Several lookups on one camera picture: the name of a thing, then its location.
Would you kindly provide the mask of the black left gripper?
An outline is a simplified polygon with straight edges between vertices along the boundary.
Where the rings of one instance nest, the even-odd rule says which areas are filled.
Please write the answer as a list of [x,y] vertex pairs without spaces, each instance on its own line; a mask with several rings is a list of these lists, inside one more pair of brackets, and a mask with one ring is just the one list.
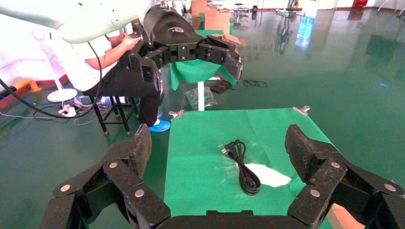
[[235,45],[213,35],[203,38],[178,12],[154,5],[146,11],[144,30],[149,38],[140,40],[129,52],[130,70],[164,94],[160,68],[169,62],[196,60],[222,65],[236,80],[243,66]]

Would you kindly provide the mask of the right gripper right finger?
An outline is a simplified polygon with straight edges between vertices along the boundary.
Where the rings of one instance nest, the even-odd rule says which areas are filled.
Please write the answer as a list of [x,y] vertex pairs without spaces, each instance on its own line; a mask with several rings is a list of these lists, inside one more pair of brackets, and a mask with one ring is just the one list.
[[402,187],[352,164],[332,144],[307,137],[296,124],[287,129],[285,148],[305,184],[288,208],[289,217],[317,229],[337,204],[368,229],[404,228]]

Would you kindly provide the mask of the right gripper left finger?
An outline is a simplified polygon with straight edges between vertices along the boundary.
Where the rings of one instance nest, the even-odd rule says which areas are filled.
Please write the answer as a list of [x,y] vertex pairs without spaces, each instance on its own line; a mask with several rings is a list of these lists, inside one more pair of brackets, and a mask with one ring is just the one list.
[[40,228],[86,229],[111,205],[132,228],[157,228],[171,211],[142,179],[151,148],[142,124],[132,139],[113,144],[98,163],[53,190]]

